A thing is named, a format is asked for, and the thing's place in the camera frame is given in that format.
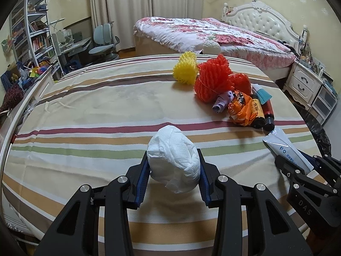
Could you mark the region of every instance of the orange plastic bag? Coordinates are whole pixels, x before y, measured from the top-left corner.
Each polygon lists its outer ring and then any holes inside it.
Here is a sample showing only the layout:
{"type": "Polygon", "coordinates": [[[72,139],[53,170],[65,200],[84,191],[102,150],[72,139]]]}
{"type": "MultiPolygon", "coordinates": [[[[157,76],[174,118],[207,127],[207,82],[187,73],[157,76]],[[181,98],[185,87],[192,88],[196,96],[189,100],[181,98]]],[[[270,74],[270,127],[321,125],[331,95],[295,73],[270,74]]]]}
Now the orange plastic bag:
{"type": "Polygon", "coordinates": [[[234,91],[234,99],[228,105],[228,113],[233,123],[242,126],[250,125],[257,113],[252,113],[252,98],[240,91],[234,91]]]}

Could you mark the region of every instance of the white nightstand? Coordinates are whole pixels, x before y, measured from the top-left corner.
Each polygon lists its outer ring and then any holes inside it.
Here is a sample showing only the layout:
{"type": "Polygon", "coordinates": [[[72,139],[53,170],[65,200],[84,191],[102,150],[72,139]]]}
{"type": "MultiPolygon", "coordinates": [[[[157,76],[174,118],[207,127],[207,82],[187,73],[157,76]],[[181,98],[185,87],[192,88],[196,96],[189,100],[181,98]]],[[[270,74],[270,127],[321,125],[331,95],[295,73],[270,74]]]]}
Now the white nightstand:
{"type": "Polygon", "coordinates": [[[316,73],[295,61],[283,92],[287,90],[295,101],[309,110],[322,85],[323,80],[316,73]]]}

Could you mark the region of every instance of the toothpaste tube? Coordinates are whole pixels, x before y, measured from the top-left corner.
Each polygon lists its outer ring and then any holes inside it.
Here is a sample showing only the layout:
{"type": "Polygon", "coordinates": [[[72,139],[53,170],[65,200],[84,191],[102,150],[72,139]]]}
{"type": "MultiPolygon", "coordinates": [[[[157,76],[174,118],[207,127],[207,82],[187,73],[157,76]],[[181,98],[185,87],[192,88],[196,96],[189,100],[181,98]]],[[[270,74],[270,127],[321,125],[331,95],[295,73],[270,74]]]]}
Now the toothpaste tube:
{"type": "Polygon", "coordinates": [[[268,136],[263,138],[263,141],[276,155],[280,155],[303,168],[306,174],[314,169],[311,163],[294,147],[286,134],[279,127],[276,126],[268,136]]]}

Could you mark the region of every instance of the bookshelf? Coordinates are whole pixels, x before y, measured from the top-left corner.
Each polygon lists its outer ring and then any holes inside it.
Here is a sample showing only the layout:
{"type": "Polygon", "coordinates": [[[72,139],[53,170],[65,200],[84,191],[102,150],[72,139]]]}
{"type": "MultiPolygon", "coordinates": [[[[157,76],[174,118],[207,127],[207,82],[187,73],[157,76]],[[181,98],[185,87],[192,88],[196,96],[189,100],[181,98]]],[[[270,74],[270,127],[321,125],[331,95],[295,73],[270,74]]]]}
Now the bookshelf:
{"type": "Polygon", "coordinates": [[[46,0],[19,0],[10,13],[11,37],[16,36],[13,53],[25,66],[50,67],[62,76],[61,65],[52,44],[46,0]]]}

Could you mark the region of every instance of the striped bed sheet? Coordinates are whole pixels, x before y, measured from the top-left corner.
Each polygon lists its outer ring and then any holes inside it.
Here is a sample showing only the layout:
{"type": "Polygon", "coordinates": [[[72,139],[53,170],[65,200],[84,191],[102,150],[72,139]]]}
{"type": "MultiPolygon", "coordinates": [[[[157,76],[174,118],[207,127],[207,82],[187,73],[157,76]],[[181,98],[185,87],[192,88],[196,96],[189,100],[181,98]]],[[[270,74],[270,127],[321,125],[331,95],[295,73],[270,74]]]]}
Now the striped bed sheet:
{"type": "MultiPolygon", "coordinates": [[[[198,62],[209,59],[198,55],[198,62]]],[[[231,123],[200,102],[192,86],[176,82],[172,69],[179,55],[147,56],[89,66],[69,73],[38,103],[17,136],[4,168],[2,188],[25,225],[41,239],[54,218],[82,184],[108,184],[139,164],[151,137],[174,125],[202,150],[207,162],[237,183],[265,184],[291,215],[288,180],[276,169],[262,141],[262,130],[231,123]]],[[[275,123],[294,145],[320,155],[294,106],[252,63],[228,58],[234,72],[246,73],[272,96],[275,123]]],[[[316,172],[311,178],[324,182],[316,172]]],[[[243,236],[247,246],[246,212],[243,236]]],[[[149,179],[144,202],[128,210],[137,256],[211,255],[217,209],[208,209],[199,188],[173,194],[149,179]]],[[[98,227],[104,255],[104,208],[98,227]]]]}

